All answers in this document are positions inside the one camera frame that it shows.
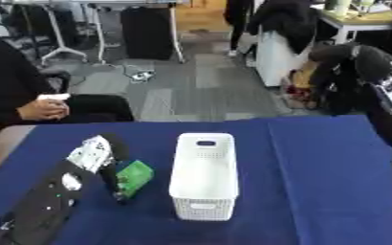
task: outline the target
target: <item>pants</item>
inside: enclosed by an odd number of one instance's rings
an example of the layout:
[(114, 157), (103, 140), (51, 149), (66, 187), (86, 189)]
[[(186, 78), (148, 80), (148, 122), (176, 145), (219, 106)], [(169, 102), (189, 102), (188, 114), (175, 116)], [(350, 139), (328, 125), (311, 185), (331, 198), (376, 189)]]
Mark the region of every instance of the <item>pants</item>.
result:
[(112, 95), (74, 95), (67, 101), (70, 115), (61, 120), (24, 122), (24, 124), (133, 122), (126, 99)]
[(241, 39), (242, 34), (245, 31), (245, 27), (247, 26), (247, 16), (242, 15), (239, 18), (239, 21), (233, 23), (233, 31), (231, 33), (231, 40), (230, 40), (230, 49), (237, 50), (239, 40)]

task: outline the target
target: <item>green object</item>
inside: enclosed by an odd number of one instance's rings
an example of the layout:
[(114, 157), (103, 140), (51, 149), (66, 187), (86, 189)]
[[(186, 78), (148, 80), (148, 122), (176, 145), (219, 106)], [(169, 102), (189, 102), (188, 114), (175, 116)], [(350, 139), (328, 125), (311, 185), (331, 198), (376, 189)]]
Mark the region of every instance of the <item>green object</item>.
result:
[(154, 175), (152, 168), (137, 160), (117, 173), (120, 194), (126, 198), (134, 196)]

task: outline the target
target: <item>person's leg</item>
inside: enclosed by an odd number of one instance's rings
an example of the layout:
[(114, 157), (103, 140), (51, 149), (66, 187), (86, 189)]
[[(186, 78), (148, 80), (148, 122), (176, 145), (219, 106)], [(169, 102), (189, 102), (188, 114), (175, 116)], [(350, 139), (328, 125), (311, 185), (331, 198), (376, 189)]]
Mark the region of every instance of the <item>person's leg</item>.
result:
[(109, 114), (117, 122), (132, 122), (134, 116), (129, 103), (120, 96), (113, 95), (73, 95), (67, 101), (71, 116), (74, 114)]
[(233, 24), (233, 31), (231, 33), (230, 40), (230, 56), (236, 56), (236, 50), (238, 49), (239, 40), (245, 31), (246, 16), (242, 16), (239, 21)]

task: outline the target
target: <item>hand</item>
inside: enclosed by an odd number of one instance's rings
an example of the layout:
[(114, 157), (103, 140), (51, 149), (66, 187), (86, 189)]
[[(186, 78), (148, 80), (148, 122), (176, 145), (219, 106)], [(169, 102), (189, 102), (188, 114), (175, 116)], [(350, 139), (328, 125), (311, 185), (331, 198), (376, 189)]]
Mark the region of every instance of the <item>hand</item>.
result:
[(60, 120), (70, 114), (70, 108), (62, 100), (34, 100), (17, 108), (22, 120)]

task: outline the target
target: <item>person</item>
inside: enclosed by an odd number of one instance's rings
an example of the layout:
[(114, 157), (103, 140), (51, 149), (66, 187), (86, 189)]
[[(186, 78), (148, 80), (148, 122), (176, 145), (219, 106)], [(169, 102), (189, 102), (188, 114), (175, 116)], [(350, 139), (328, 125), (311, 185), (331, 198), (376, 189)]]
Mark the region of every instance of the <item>person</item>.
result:
[(113, 95), (71, 95), (38, 100), (56, 91), (18, 50), (0, 38), (0, 130), (16, 124), (132, 122), (126, 99)]
[(237, 56), (239, 40), (244, 33), (248, 13), (252, 10), (253, 0), (228, 0), (224, 17), (226, 22), (232, 26), (229, 56)]

